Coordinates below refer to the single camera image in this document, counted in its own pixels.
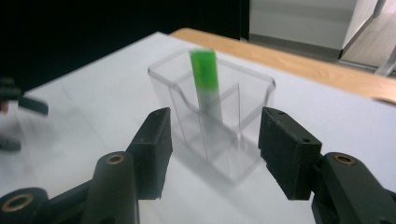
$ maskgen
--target white surface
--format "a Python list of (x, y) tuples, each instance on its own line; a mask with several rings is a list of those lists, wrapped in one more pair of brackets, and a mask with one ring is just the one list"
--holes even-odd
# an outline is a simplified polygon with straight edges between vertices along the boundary
[(373, 15), (376, 2), (378, 0), (358, 0), (353, 12), (352, 20), (346, 32), (343, 48), (349, 43), (352, 37), (359, 31), (365, 22)]
[[(160, 107), (150, 64), (190, 44), (155, 34), (30, 94), (49, 103), (42, 119), (13, 105), (0, 133), (22, 140), (19, 154), (0, 152), (0, 195), (25, 187), (50, 197), (90, 179), (96, 161), (124, 150)], [(359, 159), (384, 187), (396, 190), (396, 109), (259, 64), (219, 54), (276, 80), (273, 107), (284, 110), (324, 144)], [(314, 223), (310, 202), (289, 202), (263, 163), (230, 185), (174, 142), (163, 198), (140, 201), (141, 223)]]
[(357, 0), (252, 0), (250, 33), (341, 49)]

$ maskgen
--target clear plastic container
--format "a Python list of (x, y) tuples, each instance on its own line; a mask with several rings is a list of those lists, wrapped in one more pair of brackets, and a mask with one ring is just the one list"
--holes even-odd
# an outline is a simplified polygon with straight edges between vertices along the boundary
[(179, 50), (148, 68), (160, 103), (172, 109), (172, 135), (232, 181), (261, 160), (257, 147), (262, 107), (275, 89), (273, 78), (217, 57), (219, 96), (213, 117), (200, 111), (190, 52)]

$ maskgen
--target floor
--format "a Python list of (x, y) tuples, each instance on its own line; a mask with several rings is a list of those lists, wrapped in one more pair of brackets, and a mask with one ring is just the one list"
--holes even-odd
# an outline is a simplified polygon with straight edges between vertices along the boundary
[(381, 14), (366, 27), (341, 60), (378, 67), (395, 46), (396, 1), (387, 0)]

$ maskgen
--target dark background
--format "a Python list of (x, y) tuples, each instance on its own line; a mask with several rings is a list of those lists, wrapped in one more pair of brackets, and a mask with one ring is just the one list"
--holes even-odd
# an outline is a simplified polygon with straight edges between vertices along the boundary
[(248, 0), (2, 1), (0, 77), (28, 91), (154, 32), (248, 38)]

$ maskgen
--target green strip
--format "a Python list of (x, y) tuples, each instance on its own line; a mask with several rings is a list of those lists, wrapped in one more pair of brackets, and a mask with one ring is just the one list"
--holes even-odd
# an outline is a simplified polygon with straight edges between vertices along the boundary
[(215, 51), (211, 49), (192, 50), (190, 58), (197, 90), (218, 90), (219, 81)]

